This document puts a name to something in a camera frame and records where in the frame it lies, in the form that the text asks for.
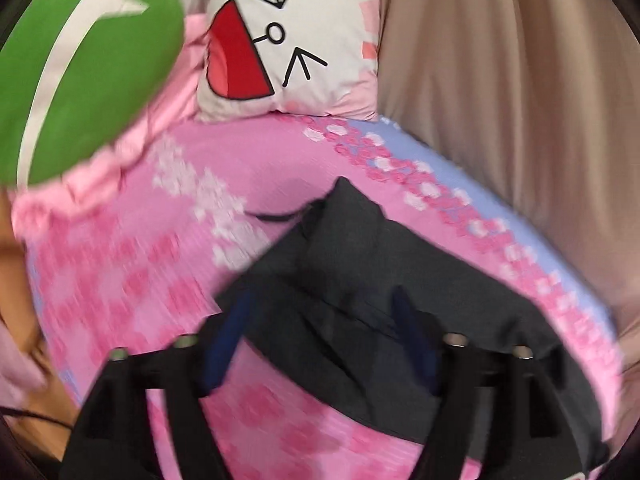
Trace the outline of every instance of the white curved stripe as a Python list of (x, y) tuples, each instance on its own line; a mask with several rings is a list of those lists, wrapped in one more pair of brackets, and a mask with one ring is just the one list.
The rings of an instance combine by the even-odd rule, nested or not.
[(140, 0), (80, 0), (54, 42), (40, 74), (22, 134), (16, 180), (18, 188), (29, 182), (33, 153), (60, 81), (82, 40), (101, 18), (142, 14), (148, 5)]

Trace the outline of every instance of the red open mouth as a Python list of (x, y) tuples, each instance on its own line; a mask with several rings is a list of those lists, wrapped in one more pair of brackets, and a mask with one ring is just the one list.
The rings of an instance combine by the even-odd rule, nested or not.
[(213, 18), (207, 35), (207, 81), (216, 95), (247, 100), (274, 94), (236, 0), (229, 0), (222, 6)]

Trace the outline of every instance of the pink cloth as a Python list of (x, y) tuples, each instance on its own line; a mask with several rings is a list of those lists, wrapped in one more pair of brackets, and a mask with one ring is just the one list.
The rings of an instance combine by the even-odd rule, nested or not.
[(18, 350), (0, 322), (0, 406), (20, 408), (29, 392), (45, 384), (42, 371)]
[[(186, 121), (156, 140), (116, 200), (90, 218), (55, 221), (34, 240), (28, 255), (36, 309), (77, 402), (111, 348), (156, 350), (195, 330), (218, 311), (212, 295), (289, 227), (245, 211), (297, 210), (343, 175), (388, 218), (529, 296), (593, 385), (608, 438), (620, 355), (601, 325), (561, 277), (511, 254), (526, 250), (504, 221), (483, 218), (470, 195), (449, 187), (424, 158), (401, 160), (361, 127), (369, 125), (273, 115)], [(177, 480), (162, 400), (156, 392), (150, 398), (164, 477)], [(237, 480), (405, 480), (420, 453), (419, 445), (364, 428), (312, 398), (246, 343), (225, 384), (202, 404)], [(468, 461), (463, 480), (478, 471)]]
[(85, 214), (111, 199), (118, 192), (123, 170), (140, 160), (151, 140), (195, 115), (195, 91), (204, 68), (206, 30), (204, 14), (185, 19), (184, 47), (167, 82), (119, 139), (61, 178), (16, 193), (12, 223), (18, 238), (43, 231), (54, 216), (71, 218)]

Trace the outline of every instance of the bed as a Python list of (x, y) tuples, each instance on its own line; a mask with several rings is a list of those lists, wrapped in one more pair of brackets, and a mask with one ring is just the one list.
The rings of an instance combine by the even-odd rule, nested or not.
[[(82, 403), (111, 348), (162, 348), (218, 311), (213, 295), (286, 229), (251, 213), (297, 210), (337, 176), (530, 297), (581, 365), (604, 438), (612, 435), (622, 354), (606, 307), (523, 219), (387, 118), (182, 122), (151, 145), (114, 200), (30, 239), (34, 306), (72, 399)], [(178, 479), (161, 399), (150, 400), (164, 474)], [(204, 407), (235, 478), (403, 479), (420, 451), (322, 405), (247, 344)], [(469, 460), (463, 478), (478, 471)]]

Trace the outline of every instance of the white pillow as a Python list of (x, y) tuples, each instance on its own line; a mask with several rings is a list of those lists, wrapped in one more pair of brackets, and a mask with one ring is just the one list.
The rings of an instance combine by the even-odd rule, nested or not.
[(380, 0), (210, 0), (206, 120), (376, 117)]

